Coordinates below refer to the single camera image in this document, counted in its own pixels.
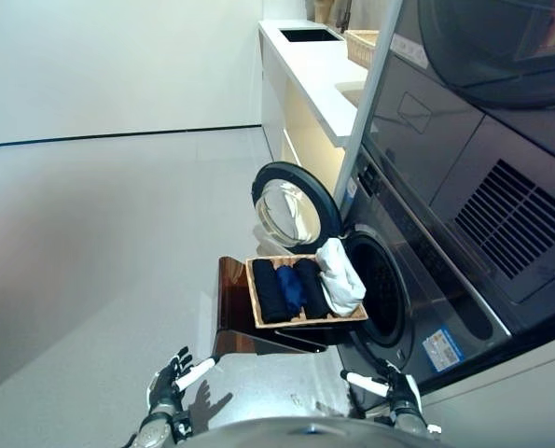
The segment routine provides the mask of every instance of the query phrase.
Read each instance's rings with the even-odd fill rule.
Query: robotic arm
[[[186,388],[208,372],[218,357],[209,357],[192,366],[187,347],[158,371],[146,391],[148,415],[137,433],[122,448],[161,448],[170,438],[173,444],[192,436],[189,411],[182,406]]]
[[[389,402],[389,417],[381,423],[416,436],[430,438],[440,434],[441,428],[427,425],[423,418],[423,407],[416,381],[411,375],[401,373],[396,366],[383,360],[386,365],[382,379],[369,378],[350,371],[341,371],[340,376],[348,383],[384,397]]]

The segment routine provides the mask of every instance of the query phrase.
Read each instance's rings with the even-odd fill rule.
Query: white towel
[[[362,303],[367,289],[345,255],[338,238],[329,238],[316,251],[326,303],[337,315],[350,315]]]

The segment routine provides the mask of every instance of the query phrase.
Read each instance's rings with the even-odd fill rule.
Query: countertop
[[[344,147],[352,133],[356,107],[337,85],[359,89],[368,70],[348,60],[345,40],[289,42],[280,29],[327,28],[313,21],[261,21],[260,32],[279,56],[289,78],[308,104],[336,147]]]

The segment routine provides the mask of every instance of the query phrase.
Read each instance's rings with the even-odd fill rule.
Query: washing machine door
[[[313,254],[341,235],[340,211],[329,192],[292,163],[263,166],[252,184],[252,201],[269,237],[295,254]]]

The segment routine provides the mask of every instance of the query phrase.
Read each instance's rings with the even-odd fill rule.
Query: woven basket
[[[273,268],[280,266],[294,266],[299,259],[316,259],[314,255],[293,255],[291,257],[257,257],[255,259],[269,259],[273,263]],[[324,319],[307,319],[304,309],[296,317],[288,322],[277,322],[274,324],[265,324],[262,321],[260,313],[260,303],[258,302],[257,286],[255,285],[255,274],[252,270],[252,262],[255,259],[246,260],[246,277],[248,278],[248,290],[250,291],[250,301],[252,302],[252,314],[255,317],[255,327],[258,329],[278,329],[282,327],[299,327],[302,325],[331,324],[335,322],[354,322],[358,320],[367,320],[368,315],[364,309],[364,305],[360,303],[354,312],[348,317],[339,317],[329,313]]]
[[[365,68],[372,65],[372,55],[379,38],[378,31],[347,30],[344,34],[348,45],[348,59]]]

